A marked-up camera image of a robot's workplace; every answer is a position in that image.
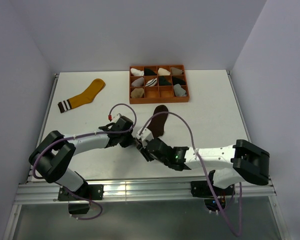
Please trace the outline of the dark brown sock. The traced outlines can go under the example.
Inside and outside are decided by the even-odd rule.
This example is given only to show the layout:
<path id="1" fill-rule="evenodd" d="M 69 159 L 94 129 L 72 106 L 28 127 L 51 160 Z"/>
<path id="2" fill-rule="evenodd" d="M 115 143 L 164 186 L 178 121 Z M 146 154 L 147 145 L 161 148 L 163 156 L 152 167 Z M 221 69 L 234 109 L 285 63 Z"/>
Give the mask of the dark brown sock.
<path id="1" fill-rule="evenodd" d="M 153 111 L 153 116 L 157 113 L 168 112 L 168 108 L 165 105 L 157 106 Z M 159 138 L 164 135 L 164 127 L 166 120 L 168 118 L 167 113 L 159 114 L 153 117 L 147 126 L 147 128 L 152 132 L 154 138 Z"/>

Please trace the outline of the grey sock black stripes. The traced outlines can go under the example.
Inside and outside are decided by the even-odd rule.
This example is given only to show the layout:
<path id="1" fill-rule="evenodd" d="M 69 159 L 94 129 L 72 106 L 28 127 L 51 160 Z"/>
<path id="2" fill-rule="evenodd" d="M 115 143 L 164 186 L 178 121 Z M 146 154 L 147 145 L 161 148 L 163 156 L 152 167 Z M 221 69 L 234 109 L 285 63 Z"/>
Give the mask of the grey sock black stripes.
<path id="1" fill-rule="evenodd" d="M 174 91 L 174 95 L 176 97 L 187 97 L 187 91 L 185 89 L 182 88 L 182 86 L 180 84 L 175 84 L 173 86 L 173 91 Z"/>

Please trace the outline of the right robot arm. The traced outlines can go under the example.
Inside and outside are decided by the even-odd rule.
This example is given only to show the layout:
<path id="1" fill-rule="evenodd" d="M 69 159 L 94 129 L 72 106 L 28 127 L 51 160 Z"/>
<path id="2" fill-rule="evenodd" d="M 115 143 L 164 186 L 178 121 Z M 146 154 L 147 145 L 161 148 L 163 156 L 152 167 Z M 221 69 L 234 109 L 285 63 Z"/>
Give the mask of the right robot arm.
<path id="1" fill-rule="evenodd" d="M 207 191 L 212 195 L 240 182 L 257 186 L 269 184 L 270 154 L 244 139 L 217 148 L 171 147 L 159 138 L 136 139 L 136 148 L 146 161 L 158 161 L 175 171 L 190 171 L 202 166 L 208 173 Z"/>

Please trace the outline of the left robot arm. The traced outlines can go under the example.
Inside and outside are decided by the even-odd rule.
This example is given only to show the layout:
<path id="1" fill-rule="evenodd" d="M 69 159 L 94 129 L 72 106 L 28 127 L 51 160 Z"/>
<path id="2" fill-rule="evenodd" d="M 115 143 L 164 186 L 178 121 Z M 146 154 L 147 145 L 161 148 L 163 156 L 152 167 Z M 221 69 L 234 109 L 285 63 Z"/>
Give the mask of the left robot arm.
<path id="1" fill-rule="evenodd" d="M 94 133 L 86 133 L 83 137 L 66 137 L 54 130 L 32 152 L 28 161 L 47 183 L 66 187 L 72 197 L 81 200 L 88 193 L 88 184 L 77 172 L 69 169 L 73 156 L 116 145 L 128 147 L 133 141 L 133 124 L 132 120 L 118 114 L 109 124 L 100 126 Z"/>

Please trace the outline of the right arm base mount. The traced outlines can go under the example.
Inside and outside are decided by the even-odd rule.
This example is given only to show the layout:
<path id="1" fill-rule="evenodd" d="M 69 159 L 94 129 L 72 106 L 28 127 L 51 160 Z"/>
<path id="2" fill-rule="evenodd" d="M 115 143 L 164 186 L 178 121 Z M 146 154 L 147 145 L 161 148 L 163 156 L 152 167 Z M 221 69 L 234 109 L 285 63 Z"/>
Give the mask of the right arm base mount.
<path id="1" fill-rule="evenodd" d="M 220 212 L 220 209 L 217 205 L 217 201 L 214 199 L 212 192 L 208 186 L 208 182 L 205 180 L 191 181 L 191 195 L 195 198 L 203 198 L 204 205 L 207 208 L 209 213 Z M 213 186 L 213 190 L 215 192 L 216 198 L 221 205 L 222 209 L 225 210 L 227 208 L 227 197 L 230 197 L 229 204 L 233 201 L 235 196 L 235 186 L 230 185 L 229 187 L 222 189 Z"/>

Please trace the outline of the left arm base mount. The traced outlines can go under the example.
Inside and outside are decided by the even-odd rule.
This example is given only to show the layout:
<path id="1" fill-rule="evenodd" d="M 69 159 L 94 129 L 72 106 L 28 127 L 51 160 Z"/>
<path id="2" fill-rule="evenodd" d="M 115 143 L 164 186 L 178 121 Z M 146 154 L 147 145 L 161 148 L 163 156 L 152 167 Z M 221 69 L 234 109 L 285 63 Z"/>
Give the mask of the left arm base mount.
<path id="1" fill-rule="evenodd" d="M 96 201 L 103 199 L 103 184 L 83 185 L 75 192 L 71 192 L 64 186 L 59 188 L 57 200 L 59 202 L 68 202 L 68 213 L 78 220 L 91 220 L 99 217 L 103 213 L 103 207 Z M 89 210 L 93 207 L 99 209 L 95 216 L 87 216 Z"/>

